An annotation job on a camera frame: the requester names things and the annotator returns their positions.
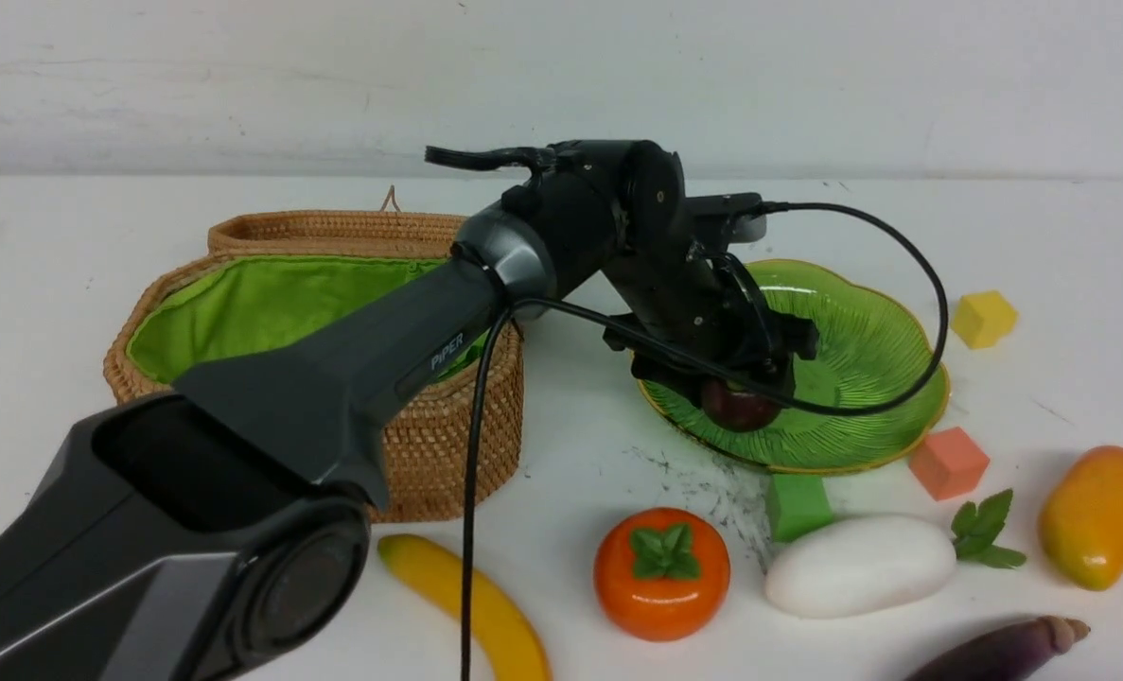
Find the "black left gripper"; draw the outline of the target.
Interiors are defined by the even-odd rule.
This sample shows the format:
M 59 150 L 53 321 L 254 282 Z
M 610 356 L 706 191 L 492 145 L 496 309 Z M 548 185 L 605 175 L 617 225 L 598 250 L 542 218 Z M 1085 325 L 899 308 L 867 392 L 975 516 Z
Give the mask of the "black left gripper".
M 621 323 L 696 357 L 768 385 L 774 410 L 796 396 L 795 360 L 816 357 L 815 323 L 773 309 L 729 247 L 705 244 L 691 198 L 648 191 L 631 203 L 626 251 L 605 276 L 629 306 Z M 713 398 L 713 375 L 660 360 L 634 360 L 633 376 L 652 405 Z

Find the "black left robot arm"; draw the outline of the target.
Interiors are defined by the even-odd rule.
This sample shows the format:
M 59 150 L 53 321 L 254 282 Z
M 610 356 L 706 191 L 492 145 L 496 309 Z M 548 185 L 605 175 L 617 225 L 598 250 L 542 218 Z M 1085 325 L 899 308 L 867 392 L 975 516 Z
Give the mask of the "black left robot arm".
M 0 534 L 0 680 L 232 680 L 322 632 L 391 498 L 384 428 L 515 302 L 539 314 L 603 272 L 630 306 L 605 343 L 693 401 L 710 376 L 683 355 L 784 396 L 816 356 L 815 324 L 774 314 L 727 255 L 763 237 L 761 198 L 686 197 L 656 143 L 424 158 L 531 176 L 409 284 L 74 424 Z

